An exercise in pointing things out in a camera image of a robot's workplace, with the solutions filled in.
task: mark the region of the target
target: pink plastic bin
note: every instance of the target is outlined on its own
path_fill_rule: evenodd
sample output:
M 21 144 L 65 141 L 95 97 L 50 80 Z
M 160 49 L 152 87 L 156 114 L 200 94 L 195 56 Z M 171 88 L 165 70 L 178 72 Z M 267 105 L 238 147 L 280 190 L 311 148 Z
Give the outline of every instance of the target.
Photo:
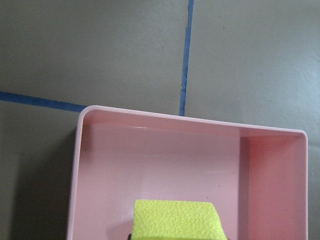
M 300 130 L 104 106 L 78 120 L 68 240 L 127 240 L 137 199 L 211 202 L 231 240 L 308 239 Z

